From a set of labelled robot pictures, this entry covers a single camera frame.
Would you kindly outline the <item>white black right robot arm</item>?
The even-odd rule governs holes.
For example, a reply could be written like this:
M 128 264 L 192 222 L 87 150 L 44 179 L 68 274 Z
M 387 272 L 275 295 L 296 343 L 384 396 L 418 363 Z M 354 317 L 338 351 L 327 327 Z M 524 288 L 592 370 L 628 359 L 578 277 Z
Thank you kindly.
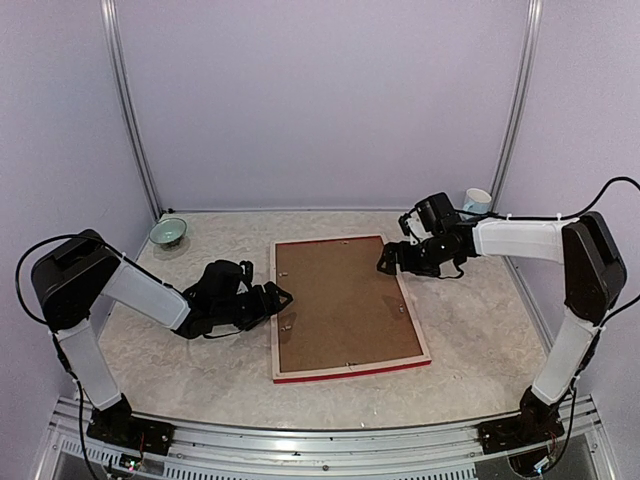
M 603 215 L 592 204 L 576 213 L 513 216 L 457 209 L 448 195 L 431 195 L 398 220 L 405 236 L 383 246 L 378 271 L 442 279 L 451 263 L 477 257 L 519 257 L 563 268 L 564 319 L 542 370 L 523 394 L 511 433 L 535 442 L 551 424 L 550 413 L 571 391 L 593 358 L 607 323 L 638 303 L 617 303 L 628 274 Z

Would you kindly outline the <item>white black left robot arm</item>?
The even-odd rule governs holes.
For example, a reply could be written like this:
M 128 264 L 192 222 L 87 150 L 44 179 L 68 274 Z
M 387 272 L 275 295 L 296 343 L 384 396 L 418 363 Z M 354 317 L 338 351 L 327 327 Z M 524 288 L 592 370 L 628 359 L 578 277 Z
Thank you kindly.
M 151 274 L 92 229 L 57 235 L 28 249 L 52 249 L 32 266 L 30 280 L 41 312 L 29 317 L 46 326 L 65 370 L 95 410 L 102 430 L 121 445 L 140 434 L 126 396 L 99 345 L 91 314 L 102 299 L 122 304 L 174 334 L 214 339 L 217 326 L 253 329 L 286 309 L 293 296 L 276 283 L 253 281 L 249 261 L 216 260 L 184 291 Z

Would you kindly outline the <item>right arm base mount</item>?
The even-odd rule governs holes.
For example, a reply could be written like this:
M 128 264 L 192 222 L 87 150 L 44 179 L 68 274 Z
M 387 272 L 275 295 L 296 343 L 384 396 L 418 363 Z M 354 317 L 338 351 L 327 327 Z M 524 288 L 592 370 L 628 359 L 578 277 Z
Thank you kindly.
M 560 400 L 544 403 L 529 387 L 516 414 L 476 426 L 483 453 L 504 452 L 562 436 L 565 430 L 558 412 L 560 404 Z

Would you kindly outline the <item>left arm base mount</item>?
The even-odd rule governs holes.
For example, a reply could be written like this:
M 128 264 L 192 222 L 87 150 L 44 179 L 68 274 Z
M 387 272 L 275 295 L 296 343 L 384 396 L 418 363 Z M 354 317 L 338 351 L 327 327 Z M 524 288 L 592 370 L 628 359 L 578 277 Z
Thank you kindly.
M 134 416 L 126 411 L 108 413 L 94 409 L 87 428 L 91 439 L 106 444 L 167 456 L 175 433 L 175 426 L 157 420 Z

